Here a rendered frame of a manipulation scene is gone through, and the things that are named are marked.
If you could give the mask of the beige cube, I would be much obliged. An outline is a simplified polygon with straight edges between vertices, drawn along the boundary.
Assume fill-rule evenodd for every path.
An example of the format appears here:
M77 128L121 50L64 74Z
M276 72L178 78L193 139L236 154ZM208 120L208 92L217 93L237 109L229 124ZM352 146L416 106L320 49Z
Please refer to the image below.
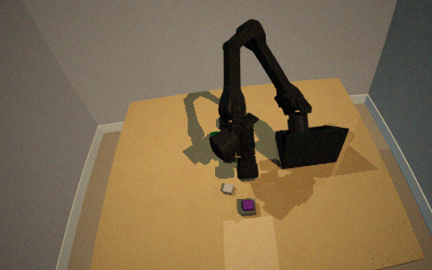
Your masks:
M225 183L223 188L223 194L225 195L232 195L234 192L235 186L233 184Z

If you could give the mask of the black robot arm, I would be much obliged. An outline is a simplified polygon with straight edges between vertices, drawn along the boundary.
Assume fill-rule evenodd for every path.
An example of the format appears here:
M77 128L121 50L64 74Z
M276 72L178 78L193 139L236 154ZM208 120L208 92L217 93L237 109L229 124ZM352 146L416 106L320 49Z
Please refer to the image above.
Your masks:
M250 19L236 29L236 33L224 44L224 88L220 96L220 130L211 136L214 154L228 162L234 154L241 154L240 144L249 144L254 139L254 124L259 120L252 113L246 114L246 102L240 85L240 49L246 47L254 52L273 85L276 87L275 101L288 115L288 132L309 132L308 113L312 106L300 90L289 82L266 44L266 33L258 20ZM299 110L300 112L295 112ZM228 120L232 120L229 123Z

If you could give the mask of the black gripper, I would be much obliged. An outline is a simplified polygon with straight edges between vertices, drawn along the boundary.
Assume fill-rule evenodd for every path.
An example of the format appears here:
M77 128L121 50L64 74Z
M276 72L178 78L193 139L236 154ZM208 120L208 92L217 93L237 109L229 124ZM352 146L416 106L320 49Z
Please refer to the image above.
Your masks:
M259 176L258 165L255 160L255 139L249 144L240 144L241 156L237 159L237 174L239 179L253 179Z

